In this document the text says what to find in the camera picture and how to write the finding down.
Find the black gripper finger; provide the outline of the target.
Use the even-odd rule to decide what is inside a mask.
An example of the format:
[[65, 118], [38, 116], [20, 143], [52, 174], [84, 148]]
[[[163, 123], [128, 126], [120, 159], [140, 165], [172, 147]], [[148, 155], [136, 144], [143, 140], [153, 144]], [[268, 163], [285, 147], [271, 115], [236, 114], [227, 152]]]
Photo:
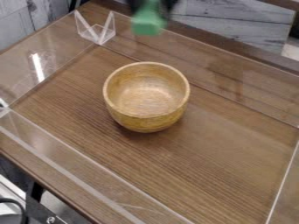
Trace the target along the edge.
[[145, 0], [127, 0], [129, 10], [132, 13], [136, 13], [139, 8], [143, 6]]
[[160, 0], [159, 11], [163, 19], [169, 19], [173, 8], [179, 2], [180, 0]]

